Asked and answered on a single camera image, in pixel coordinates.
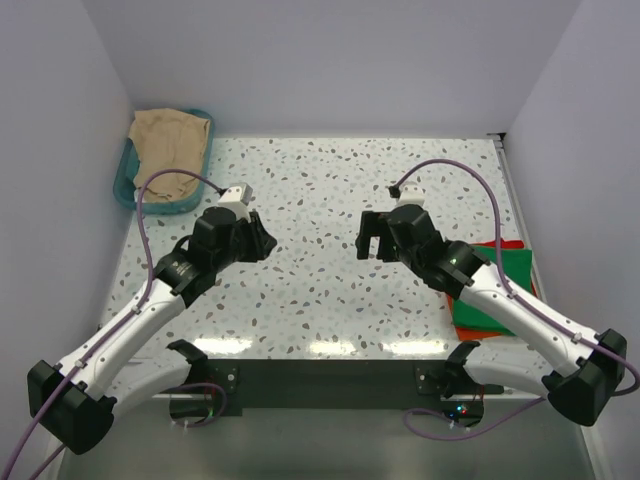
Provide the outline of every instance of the gray wall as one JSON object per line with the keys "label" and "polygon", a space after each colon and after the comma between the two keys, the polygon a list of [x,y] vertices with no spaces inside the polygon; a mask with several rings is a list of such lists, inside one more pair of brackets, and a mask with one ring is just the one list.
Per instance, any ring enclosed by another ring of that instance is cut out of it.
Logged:
{"label": "gray wall", "polygon": [[[128,215],[111,197],[130,105],[79,0],[0,2],[0,465],[27,419],[26,374],[86,338]],[[38,429],[26,478],[42,457]]]}
{"label": "gray wall", "polygon": [[[547,294],[619,330],[640,363],[640,3],[584,0],[507,136]],[[637,478],[638,396],[598,426],[620,479]]]}
{"label": "gray wall", "polygon": [[84,0],[136,107],[232,134],[503,132],[579,0]]}

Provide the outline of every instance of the brown towel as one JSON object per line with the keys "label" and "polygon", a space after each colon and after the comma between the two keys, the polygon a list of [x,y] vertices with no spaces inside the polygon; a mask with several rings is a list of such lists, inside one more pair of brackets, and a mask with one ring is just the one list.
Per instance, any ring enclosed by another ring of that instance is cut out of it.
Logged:
{"label": "brown towel", "polygon": [[[182,168],[200,173],[207,148],[209,120],[169,108],[136,111],[129,138],[138,152],[140,169],[133,180],[136,188],[155,172]],[[191,195],[199,180],[181,173],[156,178],[144,194],[144,201],[167,203]]]}

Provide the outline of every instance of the teal basket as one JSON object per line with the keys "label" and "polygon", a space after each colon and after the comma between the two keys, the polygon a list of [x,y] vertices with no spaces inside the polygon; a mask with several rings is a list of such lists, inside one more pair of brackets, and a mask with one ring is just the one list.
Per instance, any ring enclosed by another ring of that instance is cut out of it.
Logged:
{"label": "teal basket", "polygon": [[[209,157],[211,156],[211,148],[213,147],[213,118],[202,110],[181,110],[184,113],[195,115],[196,117],[206,118],[209,120],[209,138],[207,138],[207,148],[204,152],[204,161],[202,162],[202,171],[200,175],[207,178],[209,172]],[[113,196],[120,205],[129,210],[136,209],[136,201],[134,200],[134,192],[136,190],[133,184],[133,179],[138,174],[140,168],[140,159],[136,152],[133,142],[130,138],[127,138],[124,144],[124,150],[122,152],[122,158],[120,158],[120,165],[118,165],[118,171],[116,172],[116,178],[113,182]],[[150,215],[175,215],[176,213],[185,213],[193,210],[198,206],[202,200],[204,193],[204,184],[199,182],[195,192],[189,197],[179,200],[177,202],[169,203],[143,203],[142,212]]]}

